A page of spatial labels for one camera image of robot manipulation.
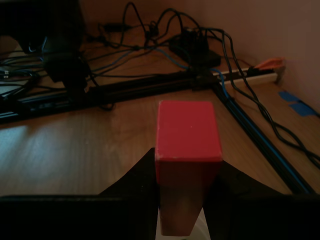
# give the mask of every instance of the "red wooden block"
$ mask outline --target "red wooden block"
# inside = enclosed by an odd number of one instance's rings
[[[190,235],[221,163],[211,102],[160,102],[155,167],[162,235]]]

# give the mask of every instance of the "black cable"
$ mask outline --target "black cable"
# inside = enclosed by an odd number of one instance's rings
[[[120,43],[113,43],[113,44],[110,44],[110,47],[114,48],[114,49],[118,49],[120,48],[121,46],[123,46],[123,42],[124,42],[124,38],[125,38],[125,24],[126,24],[126,14],[127,14],[127,10],[129,8],[129,6],[132,6],[135,13],[136,13],[136,16],[138,17],[139,19],[139,22],[140,22],[140,25],[141,27],[143,28],[143,31],[144,31],[144,35],[146,35],[147,31],[146,31],[146,28],[145,28],[145,25],[144,23],[142,22],[141,20],[141,17],[138,13],[138,10],[135,6],[135,4],[133,2],[128,2],[124,8],[124,12],[123,12],[123,15],[122,15],[122,31],[121,31],[121,39],[120,39]]]
[[[127,52],[127,51],[132,51],[132,49],[129,48],[129,49],[114,51],[114,52],[110,52],[110,53],[103,54],[103,55],[100,55],[100,56],[96,56],[96,57],[88,59],[87,62],[91,62],[91,61],[94,61],[94,60],[102,59],[104,57],[108,57],[108,56],[111,56],[111,55],[114,55],[114,54],[124,53],[124,52]]]
[[[142,75],[104,75],[104,74],[95,74],[95,77],[105,77],[105,78],[144,78],[144,77],[155,77],[155,76],[163,76],[167,75],[164,73],[154,73],[154,74],[142,74]]]
[[[223,105],[228,109],[232,116],[236,119],[248,137],[260,150],[263,156],[267,159],[274,170],[279,174],[284,183],[294,194],[304,194],[306,192],[313,194],[315,191],[297,172],[297,170],[288,162],[282,153],[273,145],[266,137],[260,128],[251,120],[245,111],[234,101],[233,98],[228,98],[219,83],[213,84],[212,90],[220,99]]]
[[[300,141],[300,139],[292,132],[290,131],[289,129],[287,129],[286,127],[278,124],[277,122],[273,121],[273,119],[271,118],[269,112],[267,111],[267,109],[265,108],[264,105],[262,105],[262,103],[259,102],[258,100],[258,97],[257,95],[255,94],[255,92],[253,91],[253,89],[250,87],[238,61],[237,61],[237,58],[235,56],[235,52],[234,52],[234,48],[233,48],[233,42],[232,42],[232,38],[227,34],[225,33],[222,29],[217,29],[217,28],[211,28],[212,30],[214,31],[217,31],[217,32],[220,32],[222,33],[222,48],[223,48],[223,53],[224,53],[224,56],[226,58],[226,62],[227,62],[227,65],[228,65],[228,69],[230,71],[231,69],[231,65],[230,65],[230,62],[229,62],[229,59],[228,59],[228,55],[227,55],[227,51],[226,51],[226,46],[225,46],[225,35],[229,38],[229,41],[230,41],[230,48],[231,48],[231,53],[232,53],[232,56],[233,56],[233,60],[241,74],[241,77],[243,78],[243,81],[245,83],[245,85],[248,87],[248,89],[250,90],[250,92],[252,93],[253,97],[248,95],[247,93],[243,92],[241,89],[239,89],[233,82],[233,80],[230,81],[232,87],[237,91],[239,92],[240,94],[244,95],[245,97],[247,97],[248,99],[250,99],[251,101],[253,101],[254,103],[257,104],[262,116],[271,124],[271,127],[275,133],[275,135],[277,136],[277,138],[282,141],[283,143],[287,144],[288,146],[291,146],[295,149],[298,149],[302,152],[304,152],[306,154],[306,156],[308,157],[308,159],[317,167],[320,169],[320,164],[319,162],[315,161],[313,158],[317,159],[320,161],[320,157],[318,155],[316,155],[315,153],[311,152],[311,151],[308,151],[306,149],[306,147],[303,145],[303,143]],[[290,136],[292,136],[292,138],[298,143],[298,145],[286,140],[285,138],[283,138],[278,130],[277,130],[277,127],[278,128],[281,128],[282,130],[286,131]]]
[[[194,20],[191,16],[189,16],[188,14],[186,14],[186,13],[184,13],[184,12],[179,12],[179,15],[188,17],[190,20],[192,20],[192,21],[194,22],[194,24],[197,26],[197,28],[200,28],[199,23],[198,23],[196,20]],[[177,16],[178,16],[178,14],[175,13],[175,14],[169,19],[169,21],[168,21],[168,23],[167,23],[167,25],[166,25],[166,29],[165,29],[164,34],[162,34],[161,36],[158,36],[157,38],[155,38],[155,39],[154,39],[155,41],[158,41],[159,39],[162,39],[163,37],[165,37],[165,36],[168,34],[171,21],[172,21],[175,17],[177,17]]]
[[[179,19],[179,24],[180,24],[180,31],[181,31],[181,33],[182,33],[182,32],[184,31],[184,25],[183,25],[183,22],[182,22],[182,19],[181,19],[181,16],[180,16],[181,14],[180,14],[180,12],[178,12],[177,10],[175,10],[174,8],[167,8],[166,10],[164,10],[164,11],[161,13],[158,21],[156,22],[156,26],[157,26],[157,27],[159,26],[162,18],[163,18],[164,15],[165,15],[166,13],[168,13],[168,12],[174,12],[175,15],[178,17],[178,19]]]
[[[23,87],[22,84],[15,84],[15,83],[0,83],[0,87]],[[64,90],[64,87],[50,87],[50,86],[41,86],[36,85],[34,86],[36,89],[49,89],[49,90]]]
[[[143,24],[143,26],[147,26],[147,27],[149,27],[149,26],[150,26],[150,24],[144,23],[144,24]],[[132,29],[135,29],[135,28],[138,28],[138,27],[142,27],[142,26],[141,26],[141,24],[131,26],[131,28],[132,28]]]
[[[125,63],[127,63],[128,61],[130,61],[130,60],[132,60],[132,59],[136,59],[136,58],[139,58],[139,57],[142,57],[142,56],[144,56],[144,55],[147,55],[147,54],[151,53],[151,52],[152,52],[153,50],[155,50],[157,47],[167,47],[167,45],[164,45],[164,44],[166,44],[167,42],[169,42],[172,38],[176,38],[176,37],[178,37],[178,36],[179,36],[179,34],[178,34],[178,35],[175,35],[175,36],[173,36],[173,37],[171,37],[171,38],[169,38],[169,39],[167,39],[167,40],[165,40],[165,41],[163,41],[163,42],[161,42],[161,43],[159,43],[159,44],[156,44],[156,45],[147,47],[147,49],[149,49],[148,51],[146,51],[146,52],[144,52],[144,53],[141,53],[141,54],[138,54],[138,55],[136,55],[136,56],[130,57],[130,58],[128,58],[127,60],[125,60],[124,62],[122,62],[122,63],[120,63],[120,64],[118,64],[118,65],[115,65],[115,66],[113,66],[113,67],[111,67],[111,68],[108,68],[108,69],[106,69],[106,70],[104,70],[104,71],[102,71],[102,72],[99,72],[99,73],[97,73],[97,74],[102,75],[102,74],[107,73],[107,72],[109,72],[109,71],[111,71],[111,70],[114,70],[114,69],[116,69],[116,68],[124,65]]]
[[[94,85],[97,87],[97,89],[101,90],[101,93],[103,95],[104,91],[101,89],[101,86],[95,80],[95,77],[93,76],[91,70],[89,72],[89,77],[90,77],[91,81],[94,83]],[[109,112],[109,111],[111,111],[111,110],[113,110],[115,108],[115,103],[110,103],[110,104],[111,104],[111,106],[108,106],[108,105],[107,106],[102,106],[101,104],[99,104],[98,106],[99,106],[100,109]]]

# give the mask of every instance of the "power strip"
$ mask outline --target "power strip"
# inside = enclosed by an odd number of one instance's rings
[[[248,69],[249,68],[242,68],[241,69],[245,76],[248,73]],[[224,84],[230,85],[231,82],[230,82],[229,71],[223,71],[222,74],[224,77]],[[213,76],[215,76],[218,80],[221,81],[220,76],[217,72],[214,72]],[[272,72],[272,73],[267,73],[267,74],[258,75],[258,76],[249,76],[249,77],[246,77],[246,80],[251,86],[254,86],[254,85],[265,84],[265,83],[275,83],[277,81],[277,77],[278,77],[278,74],[275,72]],[[242,79],[238,69],[232,70],[232,79],[237,87],[244,87],[245,86],[245,82]]]

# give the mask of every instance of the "wooden table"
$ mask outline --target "wooden table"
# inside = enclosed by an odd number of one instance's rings
[[[132,36],[129,37],[129,42],[143,41],[139,30],[136,34],[130,34]],[[218,42],[212,42],[211,46],[221,53]],[[90,58],[110,51],[94,48],[85,55]],[[92,62],[91,67],[106,65],[119,56]],[[153,52],[132,60],[111,73],[171,73],[179,69],[161,53]],[[222,61],[220,70],[226,70],[225,61]],[[118,78],[98,80],[104,84],[119,81]],[[57,86],[48,79],[44,79],[43,83]],[[309,150],[320,155],[318,118],[301,117],[295,113],[279,97],[281,88],[273,83],[256,85],[253,89],[275,121],[295,132]],[[228,91],[231,95],[234,94],[231,88]],[[320,193],[320,170],[303,153],[276,138],[254,103],[239,94],[235,98],[298,172]],[[161,100],[212,102],[224,160],[281,193],[291,193],[211,90],[184,90],[120,102],[111,112],[95,107],[0,125],[0,195],[102,192],[155,146],[157,108]]]

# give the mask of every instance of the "pink wall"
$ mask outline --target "pink wall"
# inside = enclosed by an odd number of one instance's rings
[[[82,0],[90,23],[120,21],[127,0]],[[286,57],[282,86],[320,109],[320,1],[318,0],[135,0],[144,18],[173,7],[207,27],[225,29],[236,53],[254,63]],[[129,10],[128,19],[134,18]]]

